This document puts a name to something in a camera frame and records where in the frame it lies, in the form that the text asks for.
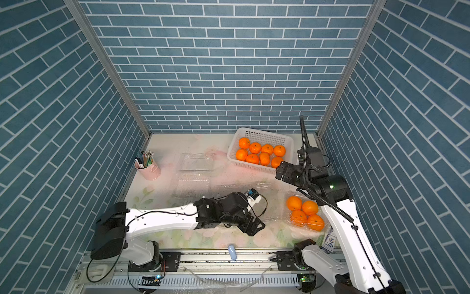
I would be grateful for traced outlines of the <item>clear plastic clamshell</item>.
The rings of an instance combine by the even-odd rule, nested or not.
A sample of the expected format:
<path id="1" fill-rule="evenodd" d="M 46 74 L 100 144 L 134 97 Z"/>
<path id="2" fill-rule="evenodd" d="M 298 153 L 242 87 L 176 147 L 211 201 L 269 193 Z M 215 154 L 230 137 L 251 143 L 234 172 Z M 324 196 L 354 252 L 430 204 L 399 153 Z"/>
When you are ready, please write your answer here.
<path id="1" fill-rule="evenodd" d="M 292 228 L 314 234 L 326 233 L 329 221 L 314 200 L 296 192 L 287 194 L 282 205 L 282 220 Z"/>
<path id="2" fill-rule="evenodd" d="M 276 184 L 267 181 L 239 182 L 234 184 L 218 184 L 209 189 L 211 197 L 219 198 L 231 192 L 258 191 L 259 202 L 253 206 L 256 215 L 263 222 L 281 222 L 286 217 L 286 200 L 288 192 L 281 190 Z"/>
<path id="3" fill-rule="evenodd" d="M 214 155 L 211 153 L 183 153 L 173 181 L 176 199 L 186 203 L 207 196 L 214 163 Z"/>

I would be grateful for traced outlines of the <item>orange box one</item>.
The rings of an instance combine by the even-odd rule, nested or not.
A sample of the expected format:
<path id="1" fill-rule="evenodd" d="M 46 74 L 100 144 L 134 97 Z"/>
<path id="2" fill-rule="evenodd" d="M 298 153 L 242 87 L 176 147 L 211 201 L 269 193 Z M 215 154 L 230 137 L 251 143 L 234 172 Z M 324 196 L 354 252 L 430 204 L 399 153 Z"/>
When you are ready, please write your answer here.
<path id="1" fill-rule="evenodd" d="M 287 199 L 286 205 L 290 211 L 301 210 L 302 200 L 297 196 L 291 196 Z"/>
<path id="2" fill-rule="evenodd" d="M 241 149 L 249 149 L 251 142 L 247 137 L 242 137 L 239 139 L 238 144 Z"/>
<path id="3" fill-rule="evenodd" d="M 283 158 L 281 157 L 274 157 L 271 160 L 271 167 L 276 169 L 281 163 L 283 162 Z"/>

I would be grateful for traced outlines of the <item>white perforated plastic basket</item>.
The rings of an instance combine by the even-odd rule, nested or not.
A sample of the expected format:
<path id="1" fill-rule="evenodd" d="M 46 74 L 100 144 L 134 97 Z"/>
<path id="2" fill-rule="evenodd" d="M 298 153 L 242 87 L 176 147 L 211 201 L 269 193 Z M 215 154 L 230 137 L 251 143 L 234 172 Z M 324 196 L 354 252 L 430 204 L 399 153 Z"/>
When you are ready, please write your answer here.
<path id="1" fill-rule="evenodd" d="M 275 173 L 281 163 L 297 163 L 293 138 L 245 127 L 236 131 L 227 158 L 237 166 L 267 173 Z"/>

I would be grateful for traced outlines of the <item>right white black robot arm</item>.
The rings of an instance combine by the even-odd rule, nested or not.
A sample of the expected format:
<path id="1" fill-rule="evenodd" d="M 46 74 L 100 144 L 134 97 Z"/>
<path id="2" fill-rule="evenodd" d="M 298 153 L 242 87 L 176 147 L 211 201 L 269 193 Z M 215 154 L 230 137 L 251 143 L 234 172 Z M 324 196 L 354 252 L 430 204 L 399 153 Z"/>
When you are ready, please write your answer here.
<path id="1" fill-rule="evenodd" d="M 379 261 L 359 219 L 351 190 L 340 175 L 310 179 L 304 165 L 282 162 L 276 179 L 291 184 L 321 207 L 333 228 L 346 263 L 325 253 L 313 240 L 295 244 L 291 253 L 301 270 L 312 268 L 324 277 L 337 294 L 403 294 L 403 284 L 391 278 Z"/>

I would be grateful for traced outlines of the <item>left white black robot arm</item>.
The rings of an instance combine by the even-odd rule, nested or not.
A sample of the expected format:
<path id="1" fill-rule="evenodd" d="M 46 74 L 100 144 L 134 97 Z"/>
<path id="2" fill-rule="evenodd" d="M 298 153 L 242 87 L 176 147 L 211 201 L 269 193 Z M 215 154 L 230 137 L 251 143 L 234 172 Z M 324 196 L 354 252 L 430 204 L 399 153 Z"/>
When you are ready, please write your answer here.
<path id="1" fill-rule="evenodd" d="M 223 224 L 255 236 L 265 227 L 254 212 L 255 205 L 263 199 L 258 191 L 250 189 L 219 198 L 201 198 L 173 208 L 136 209 L 128 208 L 126 202 L 117 202 L 95 222 L 91 258 L 123 256 L 137 266 L 158 264 L 158 243 L 140 237 L 169 230 L 213 229 Z"/>

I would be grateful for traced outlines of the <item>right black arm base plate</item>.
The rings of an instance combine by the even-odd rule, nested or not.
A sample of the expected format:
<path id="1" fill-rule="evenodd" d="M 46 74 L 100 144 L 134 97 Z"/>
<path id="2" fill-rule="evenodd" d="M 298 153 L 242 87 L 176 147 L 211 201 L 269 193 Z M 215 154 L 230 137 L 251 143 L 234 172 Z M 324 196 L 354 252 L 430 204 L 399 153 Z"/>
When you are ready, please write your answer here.
<path id="1" fill-rule="evenodd" d="M 294 251 L 277 251 L 273 257 L 269 258 L 270 262 L 277 265 L 279 271 L 308 271 L 312 270 L 301 260 L 299 254 Z"/>

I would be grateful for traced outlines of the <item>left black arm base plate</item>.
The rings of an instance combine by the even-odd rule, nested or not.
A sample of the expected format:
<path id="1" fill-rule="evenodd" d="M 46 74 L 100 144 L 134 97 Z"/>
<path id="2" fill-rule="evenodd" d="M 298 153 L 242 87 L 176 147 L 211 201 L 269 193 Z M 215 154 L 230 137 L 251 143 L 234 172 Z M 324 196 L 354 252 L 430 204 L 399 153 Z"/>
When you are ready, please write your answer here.
<path id="1" fill-rule="evenodd" d="M 182 252 L 161 252 L 158 261 L 151 261 L 145 265 L 130 263 L 130 273 L 152 273 L 152 272 L 177 272 L 181 261 Z"/>

